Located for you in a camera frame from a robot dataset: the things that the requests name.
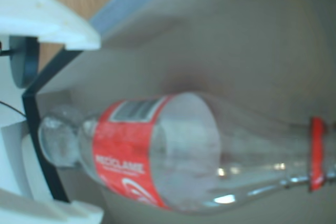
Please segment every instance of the red plastic ring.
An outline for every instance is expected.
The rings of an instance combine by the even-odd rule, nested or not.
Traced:
[[[319,190],[324,183],[323,171],[323,135],[324,122],[321,118],[311,120],[311,174],[310,190]]]

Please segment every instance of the empty bottle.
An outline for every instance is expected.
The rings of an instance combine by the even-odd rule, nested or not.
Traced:
[[[321,119],[287,124],[198,92],[119,101],[85,119],[59,106],[42,119],[39,140],[55,166],[186,214],[297,185],[317,190],[336,177],[334,134]]]

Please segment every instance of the white plastic part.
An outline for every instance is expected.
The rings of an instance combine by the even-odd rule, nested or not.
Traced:
[[[74,201],[38,202],[0,189],[0,219],[6,224],[99,224],[103,210]]]
[[[48,184],[36,156],[32,138],[27,135],[22,141],[22,157],[31,193],[35,200],[53,200]]]
[[[67,50],[96,50],[101,44],[87,21],[56,0],[0,0],[0,34],[38,37]]]

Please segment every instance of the bottle label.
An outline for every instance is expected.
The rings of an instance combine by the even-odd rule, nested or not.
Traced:
[[[167,209],[155,189],[149,157],[155,122],[171,98],[117,102],[103,113],[93,137],[97,173],[108,188]]]

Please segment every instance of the bottle neck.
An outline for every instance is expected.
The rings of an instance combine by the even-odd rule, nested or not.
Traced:
[[[316,144],[312,127],[293,126],[289,130],[288,140],[295,155],[287,164],[279,166],[279,169],[288,168],[288,177],[283,181],[286,188],[308,185],[310,190],[317,190],[336,180],[336,133],[332,127],[324,125],[319,136],[321,142]]]

